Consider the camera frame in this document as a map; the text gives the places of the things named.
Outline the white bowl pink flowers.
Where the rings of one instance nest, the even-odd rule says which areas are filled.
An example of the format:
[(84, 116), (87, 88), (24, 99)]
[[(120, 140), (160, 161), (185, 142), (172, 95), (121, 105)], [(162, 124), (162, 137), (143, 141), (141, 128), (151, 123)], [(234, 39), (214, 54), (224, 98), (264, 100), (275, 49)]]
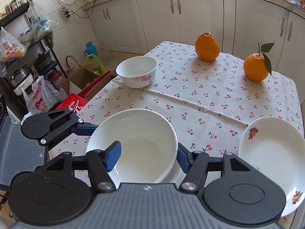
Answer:
[(158, 62), (150, 56), (135, 56), (121, 62), (116, 73), (129, 88), (144, 88), (153, 83)]
[(173, 126), (157, 112), (121, 111), (107, 118), (92, 134), (87, 152), (121, 143), (121, 156), (109, 172), (114, 184), (162, 183), (177, 157), (178, 140)]
[(162, 180), (162, 183), (176, 183), (181, 173), (181, 168), (177, 161), (175, 161), (169, 174)]

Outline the white plate with fruit print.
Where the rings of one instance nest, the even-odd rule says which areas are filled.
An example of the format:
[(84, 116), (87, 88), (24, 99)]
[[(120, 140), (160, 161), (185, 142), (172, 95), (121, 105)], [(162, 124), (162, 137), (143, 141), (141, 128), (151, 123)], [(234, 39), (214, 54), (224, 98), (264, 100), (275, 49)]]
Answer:
[(244, 131), (238, 157), (279, 185), (286, 195), (282, 216), (304, 200), (304, 137), (281, 118), (262, 117)]

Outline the white kitchen cabinets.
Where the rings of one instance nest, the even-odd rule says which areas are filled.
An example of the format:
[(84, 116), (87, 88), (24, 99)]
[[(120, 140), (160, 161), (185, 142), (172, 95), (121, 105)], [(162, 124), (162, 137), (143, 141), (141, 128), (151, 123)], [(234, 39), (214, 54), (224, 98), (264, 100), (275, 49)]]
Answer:
[(304, 18), (265, 0), (112, 0), (90, 21), (100, 44), (138, 54), (165, 40), (193, 45), (205, 31), (241, 59), (272, 42), (273, 70), (304, 85)]

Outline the red cardboard box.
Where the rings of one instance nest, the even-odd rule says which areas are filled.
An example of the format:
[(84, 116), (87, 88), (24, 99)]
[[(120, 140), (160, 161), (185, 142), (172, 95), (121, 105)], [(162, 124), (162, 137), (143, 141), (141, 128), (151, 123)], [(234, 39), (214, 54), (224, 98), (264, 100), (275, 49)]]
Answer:
[(89, 86), (84, 88), (78, 95), (71, 93), (55, 110), (72, 107), (77, 114), (98, 92), (100, 92), (111, 81), (111, 71), (108, 70)]

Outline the brown cardboard box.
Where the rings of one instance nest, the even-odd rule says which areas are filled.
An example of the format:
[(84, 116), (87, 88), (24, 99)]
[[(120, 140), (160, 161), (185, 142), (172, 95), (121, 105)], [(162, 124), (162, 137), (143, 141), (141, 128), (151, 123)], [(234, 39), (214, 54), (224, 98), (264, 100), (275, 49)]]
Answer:
[(95, 73), (91, 64), (84, 65), (61, 83), (67, 95), (71, 93), (78, 95), (84, 88), (98, 79), (101, 74)]

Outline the red white plastic bag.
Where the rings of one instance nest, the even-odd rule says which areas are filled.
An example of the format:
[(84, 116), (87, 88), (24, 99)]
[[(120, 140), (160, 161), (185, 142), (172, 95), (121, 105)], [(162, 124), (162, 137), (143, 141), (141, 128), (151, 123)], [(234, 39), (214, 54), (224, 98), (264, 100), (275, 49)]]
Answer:
[(59, 89), (55, 88), (43, 76), (39, 76), (31, 85), (29, 94), (23, 87), (21, 87), (21, 91), (28, 112), (33, 115), (48, 112), (55, 104), (62, 102), (67, 97), (66, 92), (61, 87)]

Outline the cherry print tablecloth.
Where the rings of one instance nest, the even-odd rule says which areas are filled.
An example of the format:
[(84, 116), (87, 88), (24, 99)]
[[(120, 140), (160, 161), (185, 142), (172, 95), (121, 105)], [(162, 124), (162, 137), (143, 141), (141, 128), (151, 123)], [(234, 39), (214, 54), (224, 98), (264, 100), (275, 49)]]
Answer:
[(158, 62), (150, 86), (131, 89), (116, 77), (79, 111), (79, 117), (98, 125), (123, 110), (152, 110), (172, 124), (188, 150), (215, 157), (237, 152), (244, 130), (260, 117), (281, 118), (304, 132), (296, 85), (278, 72), (254, 83), (235, 56), (221, 53), (215, 61), (205, 62), (193, 46), (169, 41), (148, 55)]

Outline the blue thermos jug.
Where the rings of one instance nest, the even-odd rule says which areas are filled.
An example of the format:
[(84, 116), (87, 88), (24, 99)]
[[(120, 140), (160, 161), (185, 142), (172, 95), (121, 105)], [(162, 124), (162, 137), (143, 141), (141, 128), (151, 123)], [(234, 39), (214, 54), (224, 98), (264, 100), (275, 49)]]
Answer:
[(98, 51), (91, 41), (86, 43), (86, 50), (84, 51), (84, 54), (85, 54), (85, 56), (88, 56), (91, 54), (94, 54), (95, 56), (98, 55)]

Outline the bumpy orange without leaf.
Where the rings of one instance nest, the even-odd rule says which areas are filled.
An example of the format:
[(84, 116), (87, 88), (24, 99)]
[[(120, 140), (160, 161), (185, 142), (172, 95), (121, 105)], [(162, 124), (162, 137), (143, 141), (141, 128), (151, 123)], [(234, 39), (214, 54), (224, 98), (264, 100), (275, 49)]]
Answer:
[(213, 34), (206, 31), (198, 36), (195, 51), (200, 59), (214, 61), (220, 53), (220, 47)]

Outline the orange with green leaves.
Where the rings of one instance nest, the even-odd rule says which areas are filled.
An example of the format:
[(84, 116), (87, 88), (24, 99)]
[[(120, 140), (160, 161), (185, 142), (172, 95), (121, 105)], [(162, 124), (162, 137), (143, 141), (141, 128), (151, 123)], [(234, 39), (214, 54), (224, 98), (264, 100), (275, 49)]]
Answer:
[(272, 65), (269, 57), (266, 55), (273, 48), (274, 43), (260, 45), (258, 43), (258, 52), (249, 55), (243, 62), (245, 76), (255, 82), (264, 81), (269, 75), (272, 75)]

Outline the white power strip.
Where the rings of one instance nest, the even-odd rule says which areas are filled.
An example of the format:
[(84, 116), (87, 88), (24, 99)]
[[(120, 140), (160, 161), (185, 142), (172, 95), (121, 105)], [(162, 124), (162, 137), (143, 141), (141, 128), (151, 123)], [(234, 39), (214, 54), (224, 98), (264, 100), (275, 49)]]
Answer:
[(69, 11), (68, 11), (68, 9), (66, 7), (62, 6), (60, 8), (60, 11), (62, 12), (63, 17), (64, 17), (65, 20), (67, 20), (70, 17)]

